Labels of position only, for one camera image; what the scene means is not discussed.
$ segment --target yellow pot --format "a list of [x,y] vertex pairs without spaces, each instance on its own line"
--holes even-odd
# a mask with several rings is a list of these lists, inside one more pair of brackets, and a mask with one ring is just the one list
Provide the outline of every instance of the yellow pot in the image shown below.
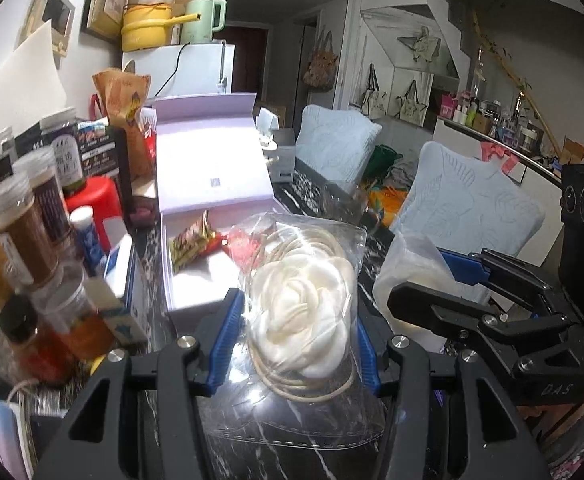
[[132,6],[123,16],[123,52],[166,45],[169,27],[200,19],[200,14],[172,18],[168,4]]

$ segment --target metal screw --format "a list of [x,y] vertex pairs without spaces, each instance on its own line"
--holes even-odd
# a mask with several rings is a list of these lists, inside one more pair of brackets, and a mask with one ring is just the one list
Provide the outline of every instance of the metal screw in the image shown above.
[[483,316],[483,322],[489,326],[496,326],[499,323],[499,320],[490,314],[485,314],[485,316]]
[[392,344],[396,348],[408,348],[409,338],[405,335],[398,335],[398,336],[392,338]]
[[117,348],[116,350],[112,350],[109,354],[107,354],[107,359],[113,363],[118,363],[122,361],[125,357],[125,350]]
[[530,368],[533,367],[534,363],[529,357],[521,357],[521,361],[518,365],[521,367],[521,369],[530,371]]
[[474,350],[470,350],[469,348],[461,350],[461,359],[466,363],[473,363],[477,358],[478,354]]
[[177,341],[177,345],[179,345],[179,348],[192,348],[192,346],[194,346],[196,343],[197,343],[196,338],[190,335],[184,335],[182,337],[179,337],[179,340]]

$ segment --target kettle handle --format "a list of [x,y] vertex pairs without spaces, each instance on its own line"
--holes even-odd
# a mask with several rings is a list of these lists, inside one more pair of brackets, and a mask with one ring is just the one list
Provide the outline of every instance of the kettle handle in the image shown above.
[[216,27],[212,27],[212,32],[219,32],[225,28],[225,11],[227,10],[227,1],[214,0],[214,14],[216,14],[216,7],[219,8],[218,25]]

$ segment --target doorway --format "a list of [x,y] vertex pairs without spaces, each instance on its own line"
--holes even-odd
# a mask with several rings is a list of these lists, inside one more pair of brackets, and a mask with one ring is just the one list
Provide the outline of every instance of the doorway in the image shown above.
[[255,93],[261,99],[267,49],[267,28],[225,27],[215,40],[235,45],[232,92]]
[[303,82],[303,74],[312,59],[314,51],[314,42],[316,40],[317,19],[313,18],[303,24],[303,36],[301,39],[301,56],[298,65],[298,77],[296,79],[296,95],[294,97],[294,113],[292,127],[294,135],[298,137],[301,131],[301,122],[303,121],[303,110],[309,104],[310,88]]

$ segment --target open box lid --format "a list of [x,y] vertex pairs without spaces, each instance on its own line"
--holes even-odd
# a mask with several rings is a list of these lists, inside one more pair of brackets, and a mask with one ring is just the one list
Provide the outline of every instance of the open box lid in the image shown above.
[[156,181],[161,214],[271,200],[252,118],[256,94],[157,99]]

